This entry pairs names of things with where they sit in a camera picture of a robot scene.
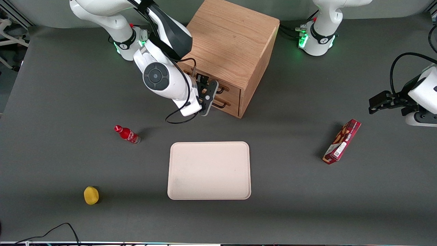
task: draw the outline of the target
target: white tray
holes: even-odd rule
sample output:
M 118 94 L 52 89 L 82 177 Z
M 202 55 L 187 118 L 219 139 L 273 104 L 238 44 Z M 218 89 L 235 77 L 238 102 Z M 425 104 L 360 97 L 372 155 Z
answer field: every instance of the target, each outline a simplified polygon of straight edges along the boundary
M 170 149 L 172 200 L 244 200 L 250 197 L 249 145 L 245 142 L 175 143 Z

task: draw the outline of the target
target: wooden box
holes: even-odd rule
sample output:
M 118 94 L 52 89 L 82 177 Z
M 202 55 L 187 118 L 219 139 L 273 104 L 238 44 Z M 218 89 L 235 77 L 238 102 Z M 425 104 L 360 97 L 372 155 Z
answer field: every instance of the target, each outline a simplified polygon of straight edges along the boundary
M 224 0 L 205 0 L 187 26 L 196 73 L 220 84 L 214 107 L 242 118 L 270 61 L 279 20 Z M 179 62 L 187 73 L 193 62 Z

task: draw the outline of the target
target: table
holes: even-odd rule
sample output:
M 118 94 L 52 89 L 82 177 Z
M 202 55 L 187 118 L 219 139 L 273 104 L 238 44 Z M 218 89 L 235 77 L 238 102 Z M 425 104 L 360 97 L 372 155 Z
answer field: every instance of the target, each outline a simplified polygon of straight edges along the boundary
M 103 29 L 35 28 L 0 120 L 2 241 L 70 222 L 82 241 L 436 245 L 436 129 L 406 125 L 400 110 L 368 114 L 396 56 L 435 57 L 431 27 L 429 14 L 345 20 L 323 57 L 278 37 L 243 119 L 213 109 L 179 126 L 164 122 L 173 102 L 143 85 Z M 396 88 L 427 65 L 403 58 Z M 361 129 L 325 164 L 351 118 Z M 141 144 L 121 140 L 116 124 Z M 247 142 L 251 197 L 170 200 L 170 146 L 181 141 Z M 83 200 L 90 185 L 103 194 L 95 206 Z M 45 240 L 74 237 L 66 227 Z

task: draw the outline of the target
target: red bottle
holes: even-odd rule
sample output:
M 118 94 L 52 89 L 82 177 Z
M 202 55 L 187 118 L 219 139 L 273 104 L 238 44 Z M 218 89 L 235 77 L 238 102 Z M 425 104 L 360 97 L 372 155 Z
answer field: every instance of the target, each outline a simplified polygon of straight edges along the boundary
M 120 134 L 122 139 L 129 141 L 132 144 L 139 144 L 141 141 L 141 138 L 138 136 L 138 134 L 134 133 L 129 128 L 123 128 L 119 125 L 116 125 L 114 130 Z

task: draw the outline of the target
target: green led light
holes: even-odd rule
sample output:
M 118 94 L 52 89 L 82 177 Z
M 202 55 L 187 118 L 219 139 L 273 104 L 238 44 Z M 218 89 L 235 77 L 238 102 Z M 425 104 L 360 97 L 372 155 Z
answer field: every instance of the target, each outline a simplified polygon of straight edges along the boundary
M 335 35 L 332 37 L 332 41 L 331 41 L 331 44 L 329 45 L 329 47 L 331 48 L 332 47 L 332 45 L 334 44 L 334 39 L 335 39 Z
M 145 41 L 138 40 L 138 43 L 139 43 L 139 45 L 140 45 L 141 47 L 143 47 L 144 44 L 145 44 L 146 42 L 145 42 Z
M 114 42 L 114 46 L 115 46 L 115 48 L 117 49 L 117 53 L 120 54 L 120 51 L 118 50 L 118 46 L 115 44 L 115 42 Z
M 301 48 L 304 48 L 307 40 L 308 40 L 308 34 L 303 35 L 303 37 L 301 37 L 301 39 L 299 40 L 299 46 Z

